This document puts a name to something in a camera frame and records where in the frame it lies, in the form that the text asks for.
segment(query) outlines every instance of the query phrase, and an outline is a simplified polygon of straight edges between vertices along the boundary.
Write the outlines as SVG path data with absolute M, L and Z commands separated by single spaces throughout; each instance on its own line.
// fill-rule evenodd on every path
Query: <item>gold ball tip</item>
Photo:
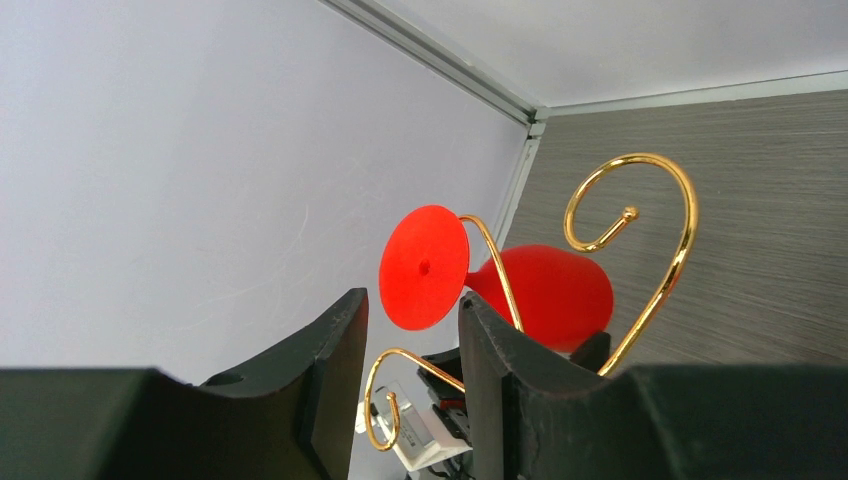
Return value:
M 625 222 L 632 222 L 639 218 L 639 209 L 632 205 L 624 207 L 624 211 L 621 212 L 621 218 L 623 218 Z

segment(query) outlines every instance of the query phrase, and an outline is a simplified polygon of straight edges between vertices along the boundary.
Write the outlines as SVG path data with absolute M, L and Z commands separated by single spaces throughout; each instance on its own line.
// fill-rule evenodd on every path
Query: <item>white ceiling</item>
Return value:
M 846 0 L 378 0 L 545 106 L 848 69 Z

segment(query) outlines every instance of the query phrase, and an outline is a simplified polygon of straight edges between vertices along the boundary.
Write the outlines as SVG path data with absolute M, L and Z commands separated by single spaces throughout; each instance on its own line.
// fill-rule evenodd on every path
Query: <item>wood-grain wall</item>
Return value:
M 701 225 L 677 288 L 626 364 L 848 360 L 848 91 L 552 118 L 507 246 L 569 248 L 572 192 L 631 152 L 660 153 L 689 173 Z M 594 240 L 625 205 L 641 218 L 591 254 L 615 290 L 615 343 L 665 274 L 683 221 L 672 177 L 632 165 L 589 192 L 578 236 Z

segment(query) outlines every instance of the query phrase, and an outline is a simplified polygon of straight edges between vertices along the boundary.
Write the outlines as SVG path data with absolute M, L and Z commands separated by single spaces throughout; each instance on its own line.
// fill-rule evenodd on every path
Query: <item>gold wire holder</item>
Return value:
M 394 392 L 389 392 L 386 395 L 386 398 L 389 400 L 389 408 L 392 410 L 392 433 L 389 435 L 386 443 L 380 443 L 377 440 L 377 436 L 374 435 L 374 427 L 371 426 L 371 416 L 368 412 L 370 412 L 371 408 L 371 390 L 374 387 L 374 377 L 377 376 L 377 369 L 380 367 L 380 364 L 383 363 L 383 360 L 386 359 L 389 355 L 401 355 L 403 357 L 412 360 L 417 363 L 421 368 L 427 370 L 433 375 L 441 378 L 445 382 L 449 383 L 452 387 L 456 388 L 462 393 L 465 393 L 465 385 L 462 384 L 459 380 L 453 378 L 452 376 L 445 373 L 444 370 L 439 367 L 433 365 L 432 363 L 424 360 L 418 355 L 404 350 L 402 348 L 390 348 L 385 352 L 381 353 L 377 360 L 374 362 L 374 365 L 371 367 L 371 372 L 368 373 L 368 381 L 365 382 L 365 431 L 368 432 L 368 440 L 371 440 L 371 445 L 374 445 L 374 448 L 381 452 L 385 452 L 390 448 L 395 446 L 397 443 L 397 437 L 400 433 L 400 410 L 398 410 L 397 406 L 397 396 Z
M 586 192 L 588 192 L 589 189 L 592 188 L 592 185 L 597 183 L 597 181 L 606 174 L 619 167 L 634 163 L 645 163 L 655 167 L 660 167 L 670 173 L 674 179 L 677 180 L 677 184 L 680 186 L 680 191 L 683 193 L 684 204 L 686 205 L 683 234 L 680 237 L 680 244 L 677 247 L 674 258 L 671 260 L 671 265 L 668 267 L 668 272 L 665 274 L 665 279 L 657 288 L 656 292 L 654 292 L 654 295 L 651 297 L 648 305 L 646 305 L 642 313 L 639 314 L 636 322 L 633 323 L 632 327 L 630 327 L 630 331 L 627 332 L 627 335 L 618 347 L 616 347 L 615 352 L 613 352 L 604 366 L 598 370 L 598 375 L 607 375 L 621 363 L 621 360 L 625 355 L 627 355 L 627 352 L 630 351 L 633 343 L 636 342 L 640 335 L 642 335 L 645 328 L 651 322 L 651 319 L 654 318 L 654 315 L 656 315 L 657 311 L 668 299 L 671 290 L 677 284 L 677 279 L 683 272 L 683 266 L 686 264 L 686 259 L 692 251 L 692 244 L 695 242 L 695 232 L 698 229 L 698 198 L 695 195 L 695 186 L 692 183 L 692 180 L 689 179 L 689 176 L 686 175 L 686 172 L 684 172 L 683 169 L 676 163 L 662 155 L 654 153 L 631 153 L 614 158 L 595 169 L 594 172 L 586 177 L 586 180 L 583 180 L 583 183 L 577 187 L 574 195 L 571 196 L 568 206 L 565 207 L 565 219 L 562 222 L 563 230 L 565 231 L 565 239 L 568 241 L 568 244 L 571 245 L 571 248 L 582 253 L 597 252 L 598 250 L 606 247 L 607 244 L 616 237 L 616 235 L 621 233 L 621 230 L 623 230 L 628 223 L 639 218 L 639 209 L 634 206 L 629 206 L 621 213 L 621 217 L 594 242 L 581 242 L 574 234 L 574 214 L 577 212 L 577 207 L 580 205 L 580 201 L 583 200 L 583 196 L 586 195 Z
M 651 319 L 653 319 L 654 315 L 656 315 L 657 311 L 668 299 L 671 290 L 677 284 L 677 280 L 683 272 L 683 266 L 686 264 L 686 260 L 692 250 L 692 244 L 695 242 L 695 232 L 698 229 L 698 199 L 695 195 L 695 186 L 693 185 L 692 180 L 689 179 L 689 176 L 686 175 L 686 172 L 684 172 L 683 169 L 672 160 L 663 157 L 662 155 L 654 153 L 631 153 L 614 158 L 595 169 L 594 172 L 589 174 L 589 176 L 583 180 L 580 186 L 577 187 L 574 195 L 571 196 L 571 200 L 569 200 L 568 206 L 565 208 L 565 219 L 563 220 L 565 239 L 568 244 L 571 245 L 571 248 L 581 253 L 597 252 L 598 250 L 606 247 L 613 238 L 621 233 L 627 224 L 639 218 L 639 209 L 634 206 L 628 206 L 624 208 L 624 211 L 621 213 L 621 217 L 594 242 L 581 242 L 574 234 L 574 215 L 577 212 L 577 207 L 580 205 L 580 202 L 583 200 L 583 197 L 589 189 L 592 188 L 598 180 L 613 170 L 634 163 L 644 163 L 660 167 L 670 173 L 674 179 L 677 180 L 677 184 L 680 186 L 680 191 L 683 193 L 683 199 L 686 205 L 683 234 L 680 237 L 680 244 L 677 247 L 677 252 L 671 261 L 671 265 L 668 268 L 665 279 L 657 288 L 656 292 L 654 292 L 654 295 L 651 297 L 648 305 L 636 319 L 636 322 L 630 328 L 630 331 L 627 332 L 627 335 L 618 347 L 616 347 L 609 360 L 607 360 L 604 366 L 598 371 L 598 375 L 609 374 L 621 363 L 621 360 L 625 355 L 627 355 L 630 348 L 645 331 L 645 328 L 648 326 Z M 512 287 L 510 286 L 509 278 L 507 277 L 506 269 L 503 265 L 503 260 L 501 259 L 500 252 L 498 252 L 497 244 L 492 238 L 492 234 L 489 232 L 486 224 L 484 224 L 479 217 L 474 215 L 462 215 L 459 219 L 464 222 L 473 223 L 483 235 L 483 240 L 485 240 L 486 246 L 489 247 L 489 251 L 492 254 L 492 260 L 494 261 L 495 267 L 498 271 L 498 277 L 500 278 L 501 285 L 503 286 L 504 296 L 506 297 L 507 304 L 509 305 L 509 311 L 512 314 L 515 328 L 519 332 L 524 333 L 524 324 L 521 322 L 521 317 L 518 313 L 515 296 L 512 293 Z M 400 410 L 398 409 L 397 397 L 394 392 L 389 392 L 386 395 L 386 398 L 389 401 L 389 408 L 392 411 L 392 431 L 389 434 L 386 443 L 380 443 L 377 440 L 376 435 L 374 435 L 374 428 L 371 426 L 370 415 L 368 414 L 371 406 L 371 390 L 374 386 L 374 378 L 377 376 L 377 370 L 379 369 L 380 364 L 382 364 L 386 357 L 390 355 L 401 355 L 412 360 L 421 368 L 444 380 L 460 392 L 465 393 L 465 385 L 463 385 L 462 382 L 408 350 L 404 350 L 402 348 L 390 348 L 381 353 L 374 362 L 374 365 L 371 366 L 371 371 L 368 373 L 368 380 L 365 382 L 364 409 L 366 412 L 365 430 L 368 433 L 368 439 L 371 441 L 374 448 L 381 452 L 385 452 L 395 446 L 398 434 L 400 433 Z

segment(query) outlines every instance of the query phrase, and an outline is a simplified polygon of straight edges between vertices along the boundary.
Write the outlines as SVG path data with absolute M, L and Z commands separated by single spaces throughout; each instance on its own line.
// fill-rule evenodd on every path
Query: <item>red suction cup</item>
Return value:
M 471 250 L 462 221 L 427 205 L 398 224 L 380 262 L 380 299 L 406 330 L 432 327 L 453 308 L 465 284 Z

